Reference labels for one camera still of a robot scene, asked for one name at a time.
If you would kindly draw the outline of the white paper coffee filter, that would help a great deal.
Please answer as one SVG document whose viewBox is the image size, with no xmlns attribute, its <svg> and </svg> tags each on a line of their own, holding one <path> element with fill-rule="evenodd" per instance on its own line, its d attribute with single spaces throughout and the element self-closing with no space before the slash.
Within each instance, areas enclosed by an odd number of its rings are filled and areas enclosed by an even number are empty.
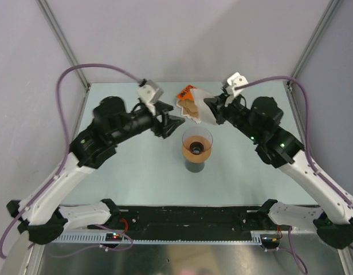
<svg viewBox="0 0 353 275">
<path fill-rule="evenodd" d="M 192 89 L 191 94 L 194 99 L 194 104 L 198 109 L 199 120 L 206 124 L 217 125 L 215 116 L 209 106 L 204 102 L 204 99 L 213 99 L 213 95 L 199 88 Z"/>
</svg>

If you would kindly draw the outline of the pink glass dripper cone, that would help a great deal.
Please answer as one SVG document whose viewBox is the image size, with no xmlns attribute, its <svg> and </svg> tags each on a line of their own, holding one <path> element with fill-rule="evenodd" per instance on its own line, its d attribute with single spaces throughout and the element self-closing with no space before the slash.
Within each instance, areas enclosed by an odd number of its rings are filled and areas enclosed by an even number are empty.
<svg viewBox="0 0 353 275">
<path fill-rule="evenodd" d="M 211 149 L 213 136 L 204 127 L 191 127 L 182 136 L 182 148 L 193 155 L 201 155 Z"/>
</svg>

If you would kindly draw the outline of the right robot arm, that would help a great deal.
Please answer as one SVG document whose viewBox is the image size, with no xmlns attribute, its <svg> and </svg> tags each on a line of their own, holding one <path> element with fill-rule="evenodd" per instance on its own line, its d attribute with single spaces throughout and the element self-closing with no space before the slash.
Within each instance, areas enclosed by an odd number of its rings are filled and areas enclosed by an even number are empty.
<svg viewBox="0 0 353 275">
<path fill-rule="evenodd" d="M 259 158 L 299 184 L 318 207 L 288 205 L 274 199 L 260 208 L 259 225 L 270 230 L 276 225 L 292 226 L 316 233 L 327 245 L 344 249 L 353 243 L 353 197 L 342 188 L 331 188 L 323 174 L 314 171 L 305 148 L 293 134 L 280 127 L 283 110 L 272 97 L 258 97 L 252 106 L 241 104 L 241 96 L 226 104 L 221 94 L 203 102 L 217 124 L 229 122 L 248 137 Z"/>
</svg>

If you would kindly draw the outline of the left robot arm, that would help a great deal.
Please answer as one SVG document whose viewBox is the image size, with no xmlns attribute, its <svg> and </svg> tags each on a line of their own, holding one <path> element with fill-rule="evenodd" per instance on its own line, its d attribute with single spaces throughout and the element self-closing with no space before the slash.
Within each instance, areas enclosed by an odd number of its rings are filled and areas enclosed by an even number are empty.
<svg viewBox="0 0 353 275">
<path fill-rule="evenodd" d="M 120 143 L 147 130 L 165 139 L 185 122 L 184 118 L 170 114 L 173 106 L 162 101 L 154 106 L 152 113 L 138 102 L 127 112 L 120 97 L 104 98 L 93 110 L 90 125 L 70 143 L 68 156 L 50 186 L 42 185 L 27 199 L 7 204 L 12 217 L 24 211 L 18 231 L 27 232 L 30 242 L 45 245 L 70 229 L 93 229 L 99 225 L 115 228 L 120 223 L 120 210 L 111 199 L 82 206 L 63 206 L 61 202 L 78 183 L 114 156 Z"/>
</svg>

